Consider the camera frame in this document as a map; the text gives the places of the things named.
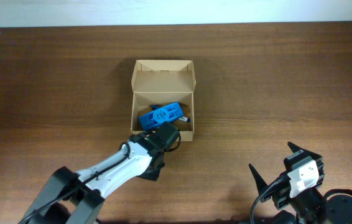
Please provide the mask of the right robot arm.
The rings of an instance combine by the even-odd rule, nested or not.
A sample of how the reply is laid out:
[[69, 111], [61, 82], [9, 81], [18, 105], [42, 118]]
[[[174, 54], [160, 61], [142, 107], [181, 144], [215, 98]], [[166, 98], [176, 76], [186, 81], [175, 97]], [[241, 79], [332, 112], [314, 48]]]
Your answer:
[[[267, 184], [252, 164], [258, 196], [249, 212], [249, 223], [352, 224], [352, 190], [331, 189], [321, 194], [325, 173], [323, 157], [292, 142], [292, 155], [284, 159], [285, 171]], [[279, 211], [272, 218], [255, 218], [259, 203], [274, 202]]]

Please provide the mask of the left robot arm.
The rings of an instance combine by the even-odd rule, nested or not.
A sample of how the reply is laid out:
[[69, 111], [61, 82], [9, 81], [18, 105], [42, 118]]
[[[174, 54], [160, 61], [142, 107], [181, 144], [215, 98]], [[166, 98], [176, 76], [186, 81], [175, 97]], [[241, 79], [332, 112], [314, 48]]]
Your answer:
[[97, 223], [105, 199], [135, 177], [156, 181], [164, 154], [181, 144], [180, 131], [164, 124], [157, 131], [132, 134], [118, 152], [99, 164], [72, 172], [56, 170], [21, 223]]

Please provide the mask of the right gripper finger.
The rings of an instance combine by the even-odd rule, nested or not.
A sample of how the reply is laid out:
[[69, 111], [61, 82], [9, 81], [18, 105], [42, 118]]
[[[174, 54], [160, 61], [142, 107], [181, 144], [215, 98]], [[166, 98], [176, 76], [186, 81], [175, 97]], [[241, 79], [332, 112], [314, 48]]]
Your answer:
[[314, 153], [312, 151], [306, 150], [306, 149], [304, 149], [304, 148], [302, 148], [302, 147], [300, 147], [300, 146], [298, 146], [298, 145], [296, 145], [296, 144], [294, 144], [294, 143], [292, 143], [290, 141], [287, 143], [287, 145], [288, 145], [288, 147], [291, 149], [291, 151], [293, 153], [302, 150], [303, 152], [307, 153], [316, 162], [323, 160], [323, 157], [321, 155], [319, 155], [317, 153]]
[[268, 188], [268, 185], [252, 164], [249, 164], [249, 169], [256, 183], [258, 194], [260, 195]]

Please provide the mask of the blue whiteboard marker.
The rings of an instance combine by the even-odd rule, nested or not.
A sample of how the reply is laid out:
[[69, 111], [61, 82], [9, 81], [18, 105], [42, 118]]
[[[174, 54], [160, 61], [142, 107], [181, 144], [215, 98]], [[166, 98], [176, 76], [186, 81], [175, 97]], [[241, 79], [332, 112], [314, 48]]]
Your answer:
[[[160, 106], [158, 106], [158, 105], [152, 105], [152, 110], [157, 110], [159, 108], [160, 108]], [[189, 123], [191, 121], [190, 118], [188, 118], [186, 116], [180, 117], [179, 120], [186, 122], [186, 123]]]

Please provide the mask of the blue whiteboard eraser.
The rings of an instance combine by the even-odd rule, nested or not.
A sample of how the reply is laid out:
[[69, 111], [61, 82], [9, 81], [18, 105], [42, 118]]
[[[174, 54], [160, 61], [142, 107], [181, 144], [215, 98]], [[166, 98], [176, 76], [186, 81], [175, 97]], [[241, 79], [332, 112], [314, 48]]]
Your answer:
[[184, 116], [182, 108], [178, 102], [171, 103], [141, 116], [140, 125], [144, 131], [150, 131], [158, 128], [163, 123], [171, 123]]

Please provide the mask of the brown cardboard box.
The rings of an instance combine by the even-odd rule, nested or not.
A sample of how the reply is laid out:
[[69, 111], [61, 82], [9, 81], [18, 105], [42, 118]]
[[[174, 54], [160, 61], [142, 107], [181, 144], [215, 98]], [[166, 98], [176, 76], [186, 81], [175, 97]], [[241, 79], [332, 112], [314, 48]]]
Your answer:
[[152, 105], [178, 102], [189, 122], [173, 122], [182, 141], [193, 141], [195, 134], [194, 91], [196, 79], [191, 60], [137, 60], [131, 87], [133, 92], [131, 132], [143, 131], [139, 118], [152, 111]]

